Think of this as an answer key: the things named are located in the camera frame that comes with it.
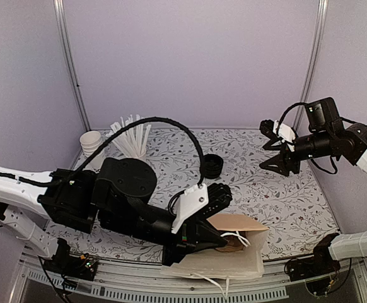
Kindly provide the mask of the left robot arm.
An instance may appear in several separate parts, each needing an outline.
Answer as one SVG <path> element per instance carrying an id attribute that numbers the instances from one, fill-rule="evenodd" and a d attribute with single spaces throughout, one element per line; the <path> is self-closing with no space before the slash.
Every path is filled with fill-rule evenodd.
<path id="1" fill-rule="evenodd" d="M 172 197 L 170 206 L 176 211 L 150 205 L 156 185 L 154 170 L 136 158 L 106 158 L 98 172 L 85 165 L 53 172 L 0 167 L 0 226 L 13 229 L 19 240 L 62 274 L 76 267 L 69 244 L 49 237 L 29 219 L 28 211 L 85 233 L 98 220 L 105 229 L 159 244 L 166 266 L 188 254 L 226 245 L 208 218 L 229 206 L 227 185 L 199 180 Z"/>

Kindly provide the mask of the brown paper bag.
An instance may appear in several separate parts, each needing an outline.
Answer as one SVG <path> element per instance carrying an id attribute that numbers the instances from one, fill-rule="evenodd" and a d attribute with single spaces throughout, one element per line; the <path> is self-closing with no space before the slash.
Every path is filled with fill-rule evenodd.
<path id="1" fill-rule="evenodd" d="M 269 227 L 246 215 L 229 213 L 214 215 L 208 222 L 228 243 L 190 254 L 178 264 L 162 266 L 161 274 L 206 280 L 217 286 L 227 300 L 231 281 L 254 280 L 264 274 L 262 250 Z"/>

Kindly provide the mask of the brown cardboard cup carrier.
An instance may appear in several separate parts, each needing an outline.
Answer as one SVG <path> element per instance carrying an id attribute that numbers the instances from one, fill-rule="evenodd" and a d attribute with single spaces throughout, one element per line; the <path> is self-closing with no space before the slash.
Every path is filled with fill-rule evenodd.
<path id="1" fill-rule="evenodd" d="M 217 247 L 216 250 L 221 253 L 233 253 L 237 251 L 242 251 L 245 245 L 240 241 L 238 237 L 234 235 L 226 236 L 227 244 L 224 247 Z"/>

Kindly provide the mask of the stack of black cup lids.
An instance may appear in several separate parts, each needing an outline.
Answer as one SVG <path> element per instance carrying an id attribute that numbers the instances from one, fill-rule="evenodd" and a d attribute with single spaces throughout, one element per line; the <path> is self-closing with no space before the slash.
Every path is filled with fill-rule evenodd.
<path id="1" fill-rule="evenodd" d="M 206 179 L 216 179 L 221 175 L 224 160 L 217 154 L 204 155 L 205 169 L 204 177 Z"/>

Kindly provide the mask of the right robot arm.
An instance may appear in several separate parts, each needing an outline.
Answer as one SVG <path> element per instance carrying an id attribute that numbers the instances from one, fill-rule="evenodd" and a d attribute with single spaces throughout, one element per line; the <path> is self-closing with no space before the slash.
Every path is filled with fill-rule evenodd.
<path id="1" fill-rule="evenodd" d="M 331 97 L 290 107 L 298 106 L 306 112 L 310 134 L 298 136 L 292 127 L 285 125 L 286 113 L 275 121 L 263 120 L 259 129 L 268 138 L 263 148 L 278 154 L 262 162 L 261 169 L 287 177 L 298 174 L 304 160 L 314 162 L 329 157 L 332 165 L 345 158 L 367 174 L 367 125 L 341 117 Z M 314 247 L 313 255 L 307 266 L 312 275 L 321 275 L 331 267 L 332 261 L 367 258 L 367 231 L 330 234 Z"/>

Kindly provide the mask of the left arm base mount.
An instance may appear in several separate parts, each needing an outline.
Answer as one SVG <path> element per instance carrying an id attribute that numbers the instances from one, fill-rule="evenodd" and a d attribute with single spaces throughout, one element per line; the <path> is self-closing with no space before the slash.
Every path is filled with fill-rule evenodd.
<path id="1" fill-rule="evenodd" d="M 57 240 L 55 253 L 49 259 L 40 259 L 40 263 L 52 287 L 68 302 L 70 302 L 68 295 L 71 294 L 71 290 L 76 290 L 78 286 L 77 282 L 71 280 L 71 278 L 92 282 L 98 268 L 96 257 L 87 252 L 73 256 L 71 246 L 61 238 Z M 60 288 L 56 287 L 54 280 L 49 277 L 49 271 L 60 274 Z"/>

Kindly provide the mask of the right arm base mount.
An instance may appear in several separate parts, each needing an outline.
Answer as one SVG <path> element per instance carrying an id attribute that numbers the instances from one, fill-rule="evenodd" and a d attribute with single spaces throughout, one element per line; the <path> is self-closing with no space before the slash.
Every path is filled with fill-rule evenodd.
<path id="1" fill-rule="evenodd" d="M 308 258 L 291 258 L 284 265 L 285 274 L 293 282 L 333 273 L 334 277 L 310 281 L 306 286 L 312 295 L 319 297 L 328 295 L 332 291 L 341 269 L 340 262 L 332 259 L 329 253 L 329 246 L 338 235 L 339 233 L 326 235 L 313 248 L 313 255 Z"/>

